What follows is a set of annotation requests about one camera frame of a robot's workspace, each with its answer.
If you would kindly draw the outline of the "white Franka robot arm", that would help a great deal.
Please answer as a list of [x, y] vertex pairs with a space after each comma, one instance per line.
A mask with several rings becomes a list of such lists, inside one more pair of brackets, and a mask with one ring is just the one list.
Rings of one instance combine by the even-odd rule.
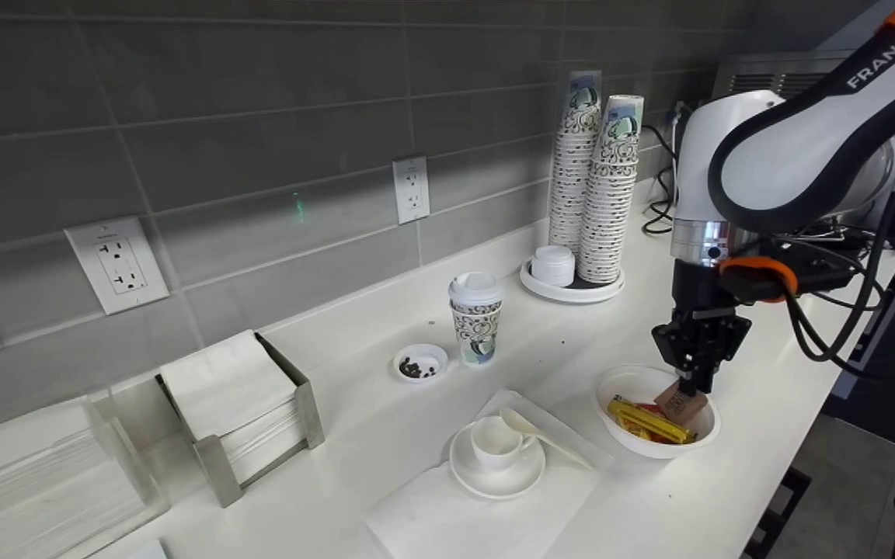
[[674, 176], [673, 317], [654, 330], [679, 373], [673, 394], [703, 401], [751, 322], [746, 305], [787, 308], [811, 361], [821, 336], [803, 303], [854, 285], [878, 291], [895, 247], [895, 9], [797, 96], [746, 91], [696, 108]]

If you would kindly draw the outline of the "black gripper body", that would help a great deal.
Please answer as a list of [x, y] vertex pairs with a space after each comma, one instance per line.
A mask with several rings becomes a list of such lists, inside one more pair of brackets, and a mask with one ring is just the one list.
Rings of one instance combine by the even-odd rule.
[[673, 319], [654, 330], [655, 348], [689, 358], [689, 373], [703, 361], [731, 361], [748, 334], [736, 313], [736, 299], [721, 285], [715, 267], [679, 261], [673, 280]]

